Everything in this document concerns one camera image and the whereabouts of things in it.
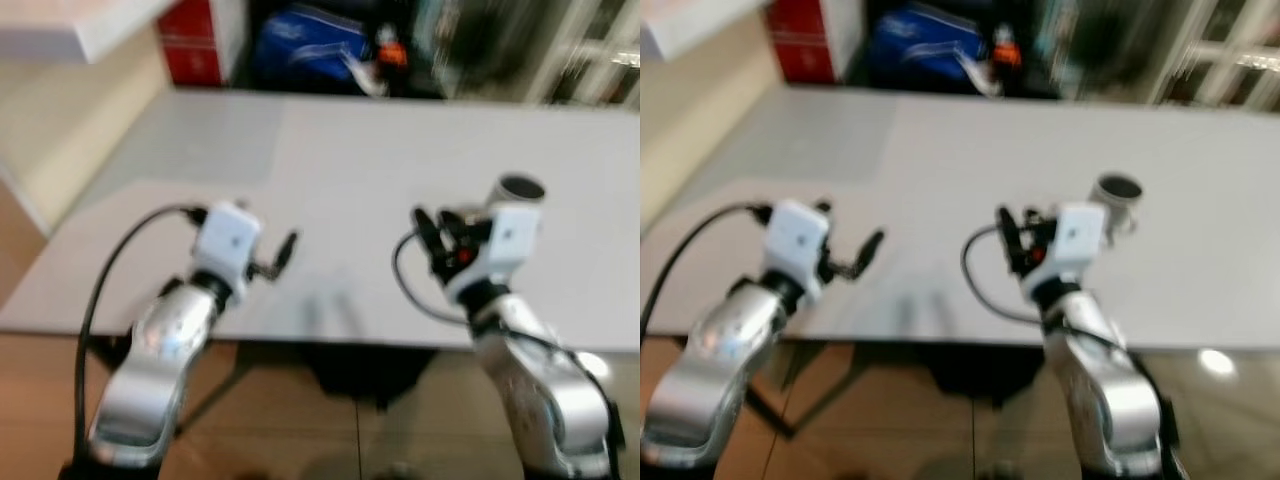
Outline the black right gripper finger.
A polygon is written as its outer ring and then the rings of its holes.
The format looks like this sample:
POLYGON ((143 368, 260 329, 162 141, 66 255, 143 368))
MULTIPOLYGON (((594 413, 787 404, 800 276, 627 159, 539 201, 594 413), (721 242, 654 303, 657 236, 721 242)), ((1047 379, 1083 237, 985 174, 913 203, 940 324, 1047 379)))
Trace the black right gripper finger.
POLYGON ((1021 271, 1021 230, 1007 206, 996 210, 996 227, 1004 246, 1010 273, 1021 271))
POLYGON ((419 206, 412 210, 412 223, 415 234, 428 260, 431 265, 439 265, 440 259, 444 256, 444 243, 442 242, 440 230, 435 221, 424 207, 419 206))

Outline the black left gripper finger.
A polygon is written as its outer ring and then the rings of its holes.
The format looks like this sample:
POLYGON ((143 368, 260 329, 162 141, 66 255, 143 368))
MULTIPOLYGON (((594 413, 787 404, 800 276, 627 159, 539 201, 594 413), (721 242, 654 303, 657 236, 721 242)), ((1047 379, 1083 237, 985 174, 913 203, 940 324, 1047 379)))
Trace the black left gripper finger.
POLYGON ((881 247, 881 243, 883 242, 884 237, 886 237, 884 229, 877 229, 865 239, 865 242, 858 251, 856 257, 846 268, 846 278, 849 280, 856 280, 867 271, 867 269, 873 262, 876 253, 881 247))
POLYGON ((296 242, 300 237, 297 230, 291 230, 282 242, 271 264, 268 268, 269 275, 280 275, 294 255, 296 242))

